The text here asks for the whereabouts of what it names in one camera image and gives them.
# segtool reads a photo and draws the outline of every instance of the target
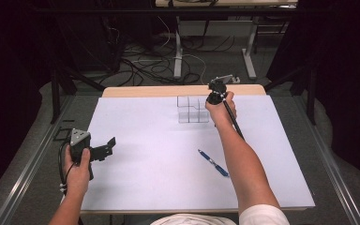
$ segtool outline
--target table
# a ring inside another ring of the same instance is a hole
[[[157,7],[167,8],[169,0],[156,0]],[[209,7],[211,2],[187,3],[173,0],[175,8]],[[269,7],[295,5],[297,0],[218,0],[215,7]],[[176,32],[176,57],[174,63],[174,78],[181,77],[181,66],[183,49],[181,36],[203,36],[205,21],[180,21],[177,17],[178,29]],[[257,79],[256,73],[250,58],[253,41],[256,36],[259,18],[254,17],[252,21],[211,21],[206,36],[234,36],[247,37],[247,47],[242,49],[247,75],[251,80]]]
[[[275,172],[279,170],[266,169],[281,206],[284,209],[313,207],[314,201],[278,115],[277,118],[269,116],[273,120],[264,118],[264,122],[255,117],[270,114],[267,107],[273,112],[274,105],[263,104],[271,98],[260,85],[228,85],[228,90],[242,99],[237,101],[237,111],[245,112],[245,107],[249,108],[245,115],[254,117],[248,119],[249,124],[261,128],[245,127],[244,114],[238,115],[238,124],[248,134],[247,139],[251,138],[248,142],[259,152],[263,165],[280,167],[287,176],[297,177],[294,181],[297,184],[288,179],[281,182],[275,178]],[[206,85],[107,88],[99,99],[88,131],[92,134],[92,146],[102,145],[112,136],[116,137],[117,145],[112,156],[92,163],[95,178],[84,197],[82,213],[236,212],[231,180],[221,176],[196,148],[201,147],[217,164],[227,169],[213,123],[180,125],[175,118],[176,96],[202,95],[202,99],[206,99],[209,93]],[[257,107],[245,105],[245,102]],[[258,145],[271,144],[256,143],[255,136],[264,132],[278,148],[286,151],[271,156],[277,150],[268,145],[263,148],[270,151],[260,151]],[[277,133],[281,134],[278,142]],[[293,187],[301,188],[295,191],[291,190]],[[279,189],[290,192],[278,193]]]

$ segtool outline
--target forearm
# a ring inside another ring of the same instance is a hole
[[[82,201],[83,195],[67,195],[49,224],[78,224]]]
[[[255,204],[270,204],[279,207],[269,187],[263,165],[254,150],[238,135],[231,123],[217,123],[227,167],[242,213]]]

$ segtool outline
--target person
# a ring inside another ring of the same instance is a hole
[[[233,92],[227,92],[226,101],[236,116]],[[263,165],[254,150],[233,128],[233,122],[223,103],[206,109],[216,125],[221,139],[226,164],[238,201],[239,224],[289,224],[279,209],[279,203],[269,186]],[[50,224],[77,224],[83,196],[89,182],[90,152],[84,149],[79,166],[67,175],[67,196],[57,209]],[[72,165],[69,147],[66,149],[65,170]],[[181,214],[161,218],[152,224],[234,224],[223,217]]]

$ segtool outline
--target desk leg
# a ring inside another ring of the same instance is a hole
[[[181,77],[181,65],[183,61],[183,49],[181,48],[181,40],[179,32],[176,32],[176,57],[174,58],[174,78]]]
[[[250,52],[253,48],[253,41],[254,38],[256,36],[256,31],[257,31],[257,26],[259,23],[259,18],[258,17],[254,17],[253,18],[253,23],[250,27],[250,35],[247,41],[247,48],[246,49],[242,49],[242,54],[244,55],[244,60],[245,60],[245,66],[247,67],[247,75],[249,76],[249,78],[251,80],[256,80],[256,72],[254,70],[253,64],[252,64],[252,59],[250,58]]]

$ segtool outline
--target grey floor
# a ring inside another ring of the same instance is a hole
[[[232,74],[240,77],[241,83],[267,84],[269,81],[265,78],[265,74],[280,40],[280,35],[259,37],[257,53],[252,54],[253,64],[258,75],[258,79],[255,81],[248,79],[244,67],[240,52],[240,48],[245,43],[243,39],[236,39],[233,46],[225,52],[185,52],[185,54],[193,55],[185,57],[185,60],[188,61],[192,72],[203,73],[203,83],[208,83],[216,76]],[[206,49],[211,50],[216,47],[215,43],[220,42],[219,39],[209,38],[206,40]],[[230,45],[229,42],[226,42],[222,49],[226,49],[226,46]],[[127,49],[125,55],[139,50],[140,48],[135,46]],[[160,51],[170,53],[171,49],[164,47],[160,48]],[[134,56],[129,58],[132,60],[154,59],[151,56],[142,56],[141,58],[137,56],[137,59]],[[170,73],[170,71],[162,72],[162,76],[169,76],[168,74]],[[88,74],[88,76],[98,78],[98,74]],[[115,75],[104,80],[102,84],[116,86],[127,78],[128,75]],[[63,116],[57,122],[57,128],[88,128],[101,93],[82,82],[76,82],[76,84],[79,88],[76,96],[62,96],[63,105],[68,103],[68,107],[63,108]],[[162,85],[162,83],[144,78],[142,85]],[[302,212],[286,212],[287,217],[291,224],[360,224],[360,222],[351,222],[350,215],[344,210],[344,202],[339,200],[338,190],[333,185],[334,181],[328,176],[327,170],[323,166],[321,155],[317,150],[317,141],[311,135],[305,115],[297,107],[296,102],[304,101],[305,97],[292,97],[289,92],[290,85],[291,83],[284,83],[267,94],[275,102],[279,117],[317,206]],[[62,195],[58,187],[60,181],[56,162],[57,149],[60,142],[55,142],[52,139],[44,140],[46,135],[53,130],[53,127],[50,125],[52,118],[51,92],[49,84],[40,89],[43,102],[37,119],[16,157],[12,160],[6,173],[0,180],[0,224],[3,221],[10,224],[46,224],[60,203]],[[319,131],[326,147],[329,147],[332,137],[331,124],[325,115],[324,107],[318,101],[315,113],[317,120],[315,128]],[[40,163],[34,165],[34,172],[30,174],[31,182],[18,195],[15,187],[19,184],[19,178],[24,175],[24,169],[30,165],[30,159],[34,157],[35,152],[41,147],[45,150],[40,156]],[[341,176],[347,184],[350,196],[360,215],[360,172],[340,158],[336,156],[334,158],[337,163],[336,166],[339,167]],[[13,198],[17,198],[18,201],[12,203],[10,199],[13,200]],[[85,215],[82,216],[82,219],[85,224],[121,224],[124,217],[123,215],[114,215],[112,217],[109,215]]]

